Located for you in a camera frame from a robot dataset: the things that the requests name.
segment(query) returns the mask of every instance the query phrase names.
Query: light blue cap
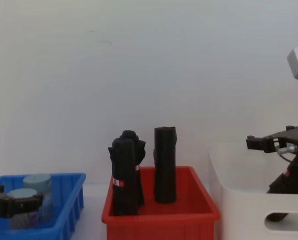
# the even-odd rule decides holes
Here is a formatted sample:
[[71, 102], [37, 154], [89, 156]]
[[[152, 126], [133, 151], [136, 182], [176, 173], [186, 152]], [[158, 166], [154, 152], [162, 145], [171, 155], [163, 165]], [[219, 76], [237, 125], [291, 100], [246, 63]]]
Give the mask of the light blue cap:
[[19, 188], [12, 190], [7, 193], [9, 196], [14, 197], [15, 199], [21, 199], [21, 198], [30, 198], [33, 195], [37, 194], [37, 191], [30, 188]]
[[35, 189], [39, 194], [51, 190], [51, 176], [49, 174], [33, 174], [23, 179], [26, 189]]

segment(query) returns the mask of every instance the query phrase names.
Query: black foam roll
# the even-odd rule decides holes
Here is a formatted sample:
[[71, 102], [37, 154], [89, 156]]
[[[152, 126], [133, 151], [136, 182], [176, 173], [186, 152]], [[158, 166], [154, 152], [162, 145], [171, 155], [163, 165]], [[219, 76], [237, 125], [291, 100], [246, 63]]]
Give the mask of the black foam roll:
[[116, 138], [108, 148], [112, 162], [113, 213], [138, 214], [135, 146], [131, 139]]
[[139, 140], [139, 137], [136, 135], [136, 132], [132, 130], [125, 130], [120, 136], [122, 139], [131, 139], [134, 143], [134, 156], [136, 168], [136, 181], [137, 181], [137, 197], [138, 197], [138, 206], [141, 207], [145, 204], [145, 198], [143, 194], [143, 186], [141, 184], [141, 171], [139, 169], [139, 164], [143, 161], [146, 155], [145, 151], [145, 141]]
[[154, 129], [154, 200], [157, 203], [169, 204], [177, 200], [176, 143], [174, 126]]

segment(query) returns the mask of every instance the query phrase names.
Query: red plastic tray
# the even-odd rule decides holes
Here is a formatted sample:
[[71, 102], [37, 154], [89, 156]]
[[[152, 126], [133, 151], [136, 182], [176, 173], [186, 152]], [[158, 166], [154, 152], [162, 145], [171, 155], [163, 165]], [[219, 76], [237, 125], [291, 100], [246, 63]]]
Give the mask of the red plastic tray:
[[172, 204], [154, 200], [155, 168], [140, 171], [145, 206], [137, 216], [113, 215], [111, 178], [102, 211], [107, 240], [214, 240], [220, 214], [192, 167], [176, 167], [177, 201]]

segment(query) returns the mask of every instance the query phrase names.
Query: light blue cylinder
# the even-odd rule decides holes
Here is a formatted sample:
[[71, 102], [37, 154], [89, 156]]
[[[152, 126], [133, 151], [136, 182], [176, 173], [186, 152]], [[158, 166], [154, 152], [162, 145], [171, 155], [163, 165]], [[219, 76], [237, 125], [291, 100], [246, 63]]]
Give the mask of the light blue cylinder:
[[[37, 194], [37, 191], [30, 188], [19, 188], [7, 193], [15, 199], [30, 198]], [[12, 229], [28, 229], [34, 227], [38, 223], [37, 212], [28, 212], [14, 215], [10, 220], [10, 227]]]
[[38, 212], [41, 222], [48, 221], [53, 216], [52, 181], [49, 174], [33, 174], [23, 179], [26, 189], [34, 189], [38, 194], [43, 194], [43, 203]]

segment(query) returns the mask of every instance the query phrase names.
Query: white wall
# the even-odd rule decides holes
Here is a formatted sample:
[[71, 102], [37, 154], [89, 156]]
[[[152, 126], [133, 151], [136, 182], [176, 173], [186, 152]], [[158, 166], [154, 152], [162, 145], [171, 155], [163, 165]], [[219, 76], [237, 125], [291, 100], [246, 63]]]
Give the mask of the white wall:
[[86, 172], [176, 126], [177, 163], [298, 125], [298, 0], [0, 0], [0, 175]]

